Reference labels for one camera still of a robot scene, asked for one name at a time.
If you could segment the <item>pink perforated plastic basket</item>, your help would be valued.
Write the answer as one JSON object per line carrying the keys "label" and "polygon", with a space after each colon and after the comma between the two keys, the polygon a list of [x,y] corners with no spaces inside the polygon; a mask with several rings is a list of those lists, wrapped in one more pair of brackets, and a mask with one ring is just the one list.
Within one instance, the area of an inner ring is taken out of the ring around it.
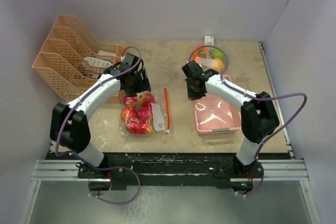
{"label": "pink perforated plastic basket", "polygon": [[240,112],[228,102],[207,93],[193,103],[198,135],[232,134],[241,130]]}

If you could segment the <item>zip bag of red apples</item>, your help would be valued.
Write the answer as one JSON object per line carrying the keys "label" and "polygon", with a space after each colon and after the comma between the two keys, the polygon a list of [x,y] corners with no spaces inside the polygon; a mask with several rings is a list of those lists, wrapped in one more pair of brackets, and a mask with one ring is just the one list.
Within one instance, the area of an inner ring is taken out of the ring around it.
{"label": "zip bag of red apples", "polygon": [[119,121],[122,135],[169,134],[170,128],[167,88],[123,97]]}

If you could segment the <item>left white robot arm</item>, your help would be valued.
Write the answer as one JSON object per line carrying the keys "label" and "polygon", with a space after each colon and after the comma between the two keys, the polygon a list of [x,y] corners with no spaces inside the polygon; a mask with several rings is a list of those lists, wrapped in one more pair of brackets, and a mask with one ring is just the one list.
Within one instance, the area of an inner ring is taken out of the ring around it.
{"label": "left white robot arm", "polygon": [[67,104],[57,103],[52,112],[50,139],[90,164],[96,178],[108,172],[104,154],[91,143],[89,120],[110,97],[124,91],[135,97],[150,91],[146,69],[141,56],[126,54],[121,62],[106,68],[98,80],[81,96]]}

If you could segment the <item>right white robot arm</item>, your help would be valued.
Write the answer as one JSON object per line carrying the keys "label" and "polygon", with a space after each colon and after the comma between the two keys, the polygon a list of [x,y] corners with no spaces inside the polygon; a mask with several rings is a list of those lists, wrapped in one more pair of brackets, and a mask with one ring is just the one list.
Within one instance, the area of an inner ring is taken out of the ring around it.
{"label": "right white robot arm", "polygon": [[233,158],[233,170],[238,177],[246,177],[252,171],[262,141],[280,124],[270,95],[245,90],[213,69],[204,71],[195,61],[185,64],[182,71],[186,76],[189,100],[199,100],[208,93],[240,111],[244,139]]}

